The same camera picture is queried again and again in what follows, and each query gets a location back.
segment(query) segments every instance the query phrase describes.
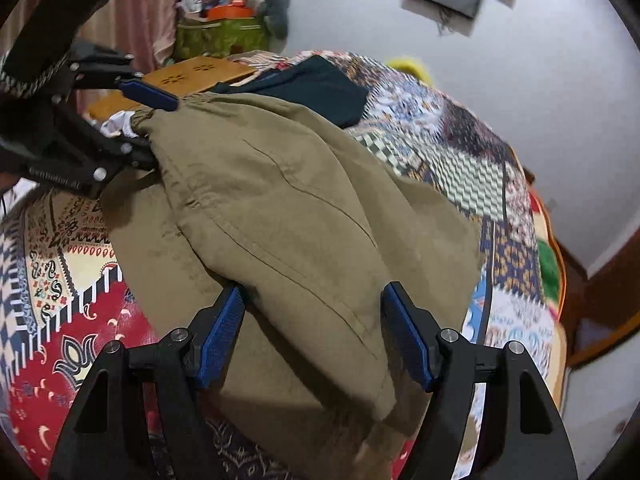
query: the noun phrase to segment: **striped curtain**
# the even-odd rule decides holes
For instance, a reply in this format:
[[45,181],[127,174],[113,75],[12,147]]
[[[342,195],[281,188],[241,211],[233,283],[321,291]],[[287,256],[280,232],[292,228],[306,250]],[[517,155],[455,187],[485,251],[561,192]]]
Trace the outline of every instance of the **striped curtain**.
[[[20,0],[0,28],[0,53],[11,49],[18,33],[39,0]],[[110,0],[84,25],[80,36],[96,44],[133,54],[140,72],[155,70],[170,56],[175,41],[176,0]],[[82,92],[79,108],[95,99]]]

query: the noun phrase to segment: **paisley pattern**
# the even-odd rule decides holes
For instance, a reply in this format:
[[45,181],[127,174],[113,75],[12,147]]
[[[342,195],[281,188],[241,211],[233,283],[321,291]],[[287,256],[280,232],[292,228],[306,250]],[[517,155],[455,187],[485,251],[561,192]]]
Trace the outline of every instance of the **paisley pattern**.
[[[367,57],[320,51],[285,59],[257,52],[235,60],[260,73],[314,54],[369,89],[362,120],[346,134],[396,173],[433,185],[481,228],[485,263],[463,335],[492,346],[521,341],[545,377],[554,318],[543,304],[532,213],[523,200],[527,187],[510,147],[442,92]],[[0,227],[0,249],[0,426],[46,478],[69,405],[102,346],[114,338],[135,346],[158,337],[124,282],[96,201],[36,191],[32,203]],[[476,438],[483,401],[479,385],[469,417]],[[229,478],[297,480],[228,422],[209,424]],[[152,433],[161,477],[172,478],[162,437]],[[394,463],[394,478],[412,445],[408,441]],[[475,449],[472,443],[463,450],[455,478],[469,473]]]

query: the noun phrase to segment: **patterned blanket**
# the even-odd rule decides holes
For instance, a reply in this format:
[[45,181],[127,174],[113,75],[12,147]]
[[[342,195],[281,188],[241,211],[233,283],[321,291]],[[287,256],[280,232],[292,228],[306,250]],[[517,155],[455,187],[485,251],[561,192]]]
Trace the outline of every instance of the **patterned blanket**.
[[[313,54],[370,91],[362,120],[345,133],[396,173],[430,183],[480,225],[486,260],[463,335],[500,347],[521,341],[546,377],[556,313],[546,306],[529,191],[510,147],[446,95],[367,57],[255,53],[236,61],[283,70]],[[147,344],[158,335],[127,288],[98,202],[36,190],[2,224],[0,246],[0,425],[45,478],[69,406],[102,346],[114,338]],[[483,401],[480,385],[454,478],[470,471]],[[218,420],[210,427],[230,478],[293,478],[232,425]],[[154,443],[170,478],[161,437]],[[397,460],[395,477],[411,446]]]

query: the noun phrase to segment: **wooden board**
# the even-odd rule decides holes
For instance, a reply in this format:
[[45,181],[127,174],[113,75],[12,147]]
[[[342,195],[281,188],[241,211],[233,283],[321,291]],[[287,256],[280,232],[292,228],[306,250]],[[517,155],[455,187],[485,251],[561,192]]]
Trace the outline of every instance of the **wooden board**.
[[[254,68],[239,63],[199,56],[156,70],[142,79],[178,97],[185,97],[203,92],[216,83],[238,81],[253,72]],[[106,121],[116,112],[136,110],[141,106],[124,97],[120,90],[114,90],[104,99],[89,106],[87,111],[92,118]]]

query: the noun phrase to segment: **silver bolt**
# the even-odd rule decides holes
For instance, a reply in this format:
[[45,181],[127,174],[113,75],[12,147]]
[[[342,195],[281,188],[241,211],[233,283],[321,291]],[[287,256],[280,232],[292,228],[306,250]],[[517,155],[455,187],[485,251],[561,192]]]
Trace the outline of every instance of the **silver bolt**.
[[171,332],[171,340],[179,343],[189,337],[189,331],[186,328],[176,328]]
[[94,180],[96,182],[102,182],[105,178],[107,178],[107,170],[104,168],[96,168],[94,171]]
[[524,345],[520,341],[510,341],[509,350],[514,354],[522,354],[524,352]]
[[456,332],[452,328],[446,328],[442,332],[440,332],[440,337],[443,338],[444,341],[453,343],[457,341],[460,336],[458,335],[458,332]]
[[119,349],[120,349],[120,341],[109,341],[105,346],[104,346],[104,351],[107,352],[107,354],[115,354]]

